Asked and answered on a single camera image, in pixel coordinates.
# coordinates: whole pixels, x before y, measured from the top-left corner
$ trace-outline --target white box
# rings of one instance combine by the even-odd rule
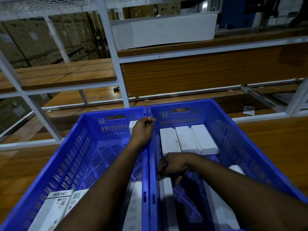
[[[213,155],[219,153],[219,149],[205,125],[194,125],[191,127],[191,130],[201,147],[201,155]]]
[[[163,230],[179,231],[177,222],[175,203],[173,198],[173,189],[169,177],[159,181],[161,208],[163,209],[162,220]]]
[[[121,213],[125,216],[122,231],[142,231],[142,182],[132,182],[128,186]]]
[[[68,208],[66,210],[65,216],[76,206],[76,204],[81,200],[81,198],[88,192],[89,189],[85,190],[76,190],[74,191],[70,204],[68,205]]]
[[[52,231],[64,218],[74,190],[51,192],[28,231]]]
[[[188,126],[175,127],[175,131],[182,152],[201,153],[201,147]]]
[[[137,122],[137,121],[130,121],[130,122],[129,122],[129,132],[130,132],[131,135],[132,135],[132,133],[133,133],[133,128],[134,128],[136,122]]]
[[[245,175],[238,165],[232,165],[229,169]],[[240,229],[233,210],[204,180],[203,184],[208,198],[215,231]]]
[[[218,13],[111,21],[118,50],[214,39]]]
[[[163,156],[169,152],[181,152],[179,140],[174,128],[163,128],[159,131]]]

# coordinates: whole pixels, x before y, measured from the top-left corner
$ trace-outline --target hand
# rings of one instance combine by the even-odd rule
[[[185,170],[190,170],[190,162],[192,158],[198,156],[195,153],[172,152],[165,155],[159,162],[158,171],[160,178],[167,177],[172,173],[180,173]],[[182,176],[179,176],[175,183],[178,184]]]
[[[137,146],[138,148],[144,147],[152,137],[152,131],[154,127],[153,122],[155,121],[155,118],[150,117],[139,119],[133,128],[129,143]]]

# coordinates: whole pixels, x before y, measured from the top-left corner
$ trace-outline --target person's right arm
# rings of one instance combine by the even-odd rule
[[[200,174],[251,230],[308,230],[306,203],[201,155],[169,153],[159,165],[161,177],[185,170]]]

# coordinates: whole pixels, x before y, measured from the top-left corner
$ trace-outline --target forearm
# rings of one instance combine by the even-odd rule
[[[196,171],[253,230],[304,230],[308,206],[284,193],[196,154]]]
[[[139,150],[130,142],[56,231],[106,230],[122,203]]]

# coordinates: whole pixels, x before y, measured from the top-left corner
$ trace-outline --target blue wall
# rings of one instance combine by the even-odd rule
[[[226,24],[232,24],[235,28],[244,28],[245,20],[249,21],[247,27],[251,27],[255,14],[243,15],[246,0],[224,0],[222,6],[220,28]]]

